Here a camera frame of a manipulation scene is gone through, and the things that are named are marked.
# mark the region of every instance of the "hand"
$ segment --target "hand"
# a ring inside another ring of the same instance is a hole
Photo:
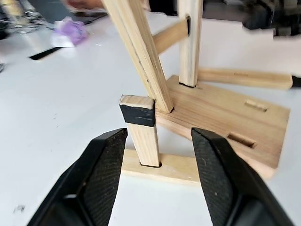
[[[77,9],[104,8],[102,0],[67,0],[67,4]]]

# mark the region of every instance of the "purple object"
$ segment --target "purple object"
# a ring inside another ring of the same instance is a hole
[[[80,44],[87,38],[88,35],[83,22],[72,21],[71,18],[65,18],[62,22],[63,23],[60,22],[59,27],[55,28],[54,32],[68,36],[74,46]]]

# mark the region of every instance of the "wooden plank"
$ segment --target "wooden plank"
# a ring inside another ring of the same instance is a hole
[[[148,91],[160,111],[171,112],[168,93],[156,46],[139,0],[103,0],[112,21]]]
[[[195,158],[160,154],[160,159],[162,162],[160,168],[141,166],[137,152],[126,149],[124,151],[121,173],[168,183],[201,187]]]
[[[203,0],[178,0],[180,19],[190,16],[190,35],[180,42],[180,83],[195,87],[198,81]]]
[[[165,50],[185,37],[188,37],[187,19],[183,19],[180,22],[153,35],[158,54],[163,53]]]
[[[127,123],[128,130],[137,150],[140,163],[144,166],[159,167],[157,128]]]
[[[140,163],[144,166],[159,167],[154,100],[149,97],[122,96],[119,105]]]
[[[201,82],[191,89],[179,85],[178,76],[172,76],[167,84],[174,111],[157,112],[159,125],[188,139],[191,139],[191,127],[214,131],[227,138],[236,153],[262,177],[270,178],[274,174],[289,109]]]
[[[275,89],[290,89],[293,85],[291,74],[239,69],[199,68],[198,79],[201,81],[215,81]]]

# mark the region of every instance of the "black tape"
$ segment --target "black tape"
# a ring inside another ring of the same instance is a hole
[[[45,51],[43,51],[41,53],[32,55],[29,58],[32,59],[32,60],[41,60],[42,58],[47,57],[48,55],[50,55],[50,54],[58,51],[61,48],[62,47],[53,47],[53,48],[47,49],[47,50],[45,50]]]
[[[155,103],[152,109],[120,105],[126,123],[154,127],[156,123]]]
[[[301,87],[301,78],[292,75],[293,84],[292,87]]]

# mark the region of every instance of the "wooden base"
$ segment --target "wooden base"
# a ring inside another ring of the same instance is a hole
[[[124,151],[121,173],[129,176],[201,187],[195,158],[160,154],[160,160],[162,163],[160,168],[141,166],[137,152],[126,149]]]
[[[172,113],[156,113],[158,124],[191,139],[191,127],[216,132],[227,138],[236,153],[263,178],[278,166],[289,109],[198,82],[192,89],[167,81],[174,103]]]

